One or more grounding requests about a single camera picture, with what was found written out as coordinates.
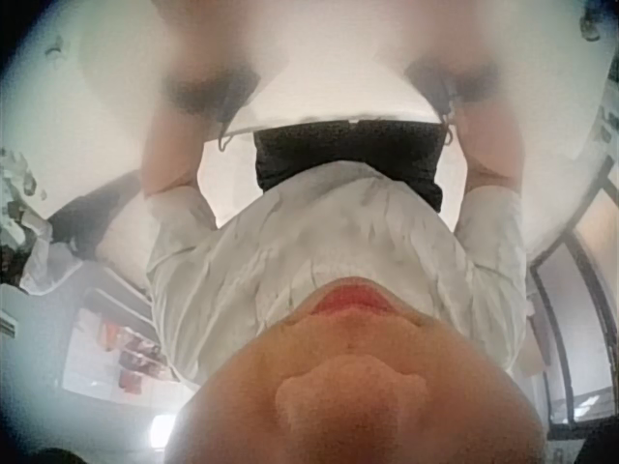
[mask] wall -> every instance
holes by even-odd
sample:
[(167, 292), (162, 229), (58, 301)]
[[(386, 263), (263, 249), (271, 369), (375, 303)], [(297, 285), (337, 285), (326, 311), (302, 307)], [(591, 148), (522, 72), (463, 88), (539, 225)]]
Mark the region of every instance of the wall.
[(101, 278), (100, 269), (86, 266), (46, 297), (27, 297), (6, 286), (0, 289), (2, 308), (18, 323), (17, 339), (2, 336), (2, 410), (28, 450), (150, 452), (150, 422), (161, 411), (94, 400), (61, 388), (81, 295)]

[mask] skin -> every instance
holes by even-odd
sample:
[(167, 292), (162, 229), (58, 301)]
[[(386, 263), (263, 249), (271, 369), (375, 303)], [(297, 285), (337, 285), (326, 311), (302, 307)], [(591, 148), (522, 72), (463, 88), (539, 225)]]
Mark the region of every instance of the skin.
[[(430, 53), (446, 71), (467, 75), (490, 60), (475, 21), (478, 2), (417, 1), (437, 31)], [(230, 57), (243, 55), (234, 44), (242, 41), (243, 20), (229, 15), (243, 9), (220, 0), (175, 4), (191, 14), (161, 9), (179, 39), (170, 74), (200, 83), (234, 66)], [(522, 144), (505, 100), (499, 95), (456, 113), (467, 191), (519, 191)], [(162, 99), (143, 158), (145, 194), (197, 188), (203, 142), (213, 130), (211, 115), (189, 115)], [(351, 282), (374, 288), (398, 314), (358, 307), (310, 314)], [(316, 290), (210, 378), (179, 415), (166, 462), (528, 463), (541, 462), (543, 446), (541, 425), (517, 386), (470, 341), (388, 289), (352, 277)]]
[[(398, 311), (312, 315), (335, 287)], [(369, 280), (320, 288), (242, 349), (185, 406), (166, 462), (541, 462), (518, 387), (449, 326)]]

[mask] ceiling light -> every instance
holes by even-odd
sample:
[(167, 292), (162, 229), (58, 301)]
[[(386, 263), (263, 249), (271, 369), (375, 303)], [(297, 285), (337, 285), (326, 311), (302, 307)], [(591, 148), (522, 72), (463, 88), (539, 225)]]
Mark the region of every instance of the ceiling light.
[(172, 414), (163, 414), (156, 416), (151, 423), (151, 447), (156, 450), (165, 448), (167, 441), (170, 439), (176, 416)]

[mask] fabric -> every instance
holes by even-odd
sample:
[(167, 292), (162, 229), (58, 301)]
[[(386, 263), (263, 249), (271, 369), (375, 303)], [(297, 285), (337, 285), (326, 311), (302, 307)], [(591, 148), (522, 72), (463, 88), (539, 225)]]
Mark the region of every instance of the fabric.
[(359, 161), (403, 181), (440, 212), (443, 192), (434, 178), (447, 131), (441, 125), (402, 121), (336, 121), (262, 130), (254, 134), (258, 185), (266, 191), (321, 164)]
[(139, 191), (139, 177), (133, 171), (77, 197), (49, 218), (52, 242), (73, 244), (76, 256), (94, 261), (109, 224)]
[(44, 219), (26, 211), (21, 223), (32, 229), (37, 239), (24, 266), (19, 287), (29, 295), (46, 295), (72, 276), (83, 261), (73, 255), (68, 245), (51, 243), (51, 225)]
[(148, 266), (155, 326), (196, 386), (316, 288), (347, 276), (452, 325), (504, 368), (524, 338), (520, 200), (508, 189), (468, 193), (455, 235), (406, 184), (352, 161), (282, 182), (220, 229), (194, 188), (148, 201), (158, 224)]

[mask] mouth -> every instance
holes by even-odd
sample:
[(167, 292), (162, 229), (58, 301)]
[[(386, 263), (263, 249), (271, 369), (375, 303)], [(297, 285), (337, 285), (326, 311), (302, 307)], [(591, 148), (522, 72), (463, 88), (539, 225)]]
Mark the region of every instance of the mouth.
[(312, 315), (332, 316), (346, 310), (357, 310), (377, 315), (395, 315), (398, 311), (377, 290), (369, 285), (342, 285), (329, 292), (316, 305)]

